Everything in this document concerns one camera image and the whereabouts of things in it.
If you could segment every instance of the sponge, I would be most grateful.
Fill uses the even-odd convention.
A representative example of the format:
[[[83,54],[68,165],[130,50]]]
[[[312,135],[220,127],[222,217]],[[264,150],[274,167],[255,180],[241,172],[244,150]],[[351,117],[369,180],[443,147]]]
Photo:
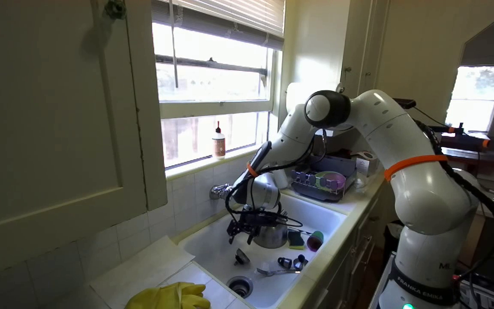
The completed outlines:
[[[289,231],[287,238],[289,239],[290,249],[304,250],[304,239],[300,236],[300,231]]]

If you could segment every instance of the faucet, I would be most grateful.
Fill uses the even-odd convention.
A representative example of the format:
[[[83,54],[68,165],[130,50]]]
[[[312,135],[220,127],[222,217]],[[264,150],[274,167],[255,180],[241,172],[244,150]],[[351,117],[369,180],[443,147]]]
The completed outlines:
[[[225,199],[230,191],[232,191],[232,186],[230,186],[230,184],[213,186],[211,190],[209,190],[209,197],[212,200],[217,200],[219,198]]]

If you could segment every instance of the dish soap bottle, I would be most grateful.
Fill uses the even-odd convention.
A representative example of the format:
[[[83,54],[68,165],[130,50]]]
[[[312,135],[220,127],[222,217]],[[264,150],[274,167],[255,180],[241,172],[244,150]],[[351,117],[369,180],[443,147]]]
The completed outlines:
[[[224,134],[220,130],[220,121],[217,121],[216,130],[213,135],[213,157],[217,159],[223,159],[226,155],[226,143]]]

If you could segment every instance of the window blind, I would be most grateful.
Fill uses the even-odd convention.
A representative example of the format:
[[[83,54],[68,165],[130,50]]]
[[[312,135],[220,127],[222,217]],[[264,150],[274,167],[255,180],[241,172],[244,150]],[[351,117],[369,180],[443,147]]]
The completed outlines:
[[[176,27],[283,47],[285,0],[173,0]],[[169,0],[152,0],[152,20],[170,25]]]

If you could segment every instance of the tissue box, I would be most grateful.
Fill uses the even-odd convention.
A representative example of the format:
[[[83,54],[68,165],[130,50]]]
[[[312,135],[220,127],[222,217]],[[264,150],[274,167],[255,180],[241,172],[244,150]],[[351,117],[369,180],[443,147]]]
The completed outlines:
[[[365,177],[373,175],[376,172],[378,165],[379,161],[375,156],[373,156],[372,160],[355,158],[355,168],[357,169],[357,172]]]

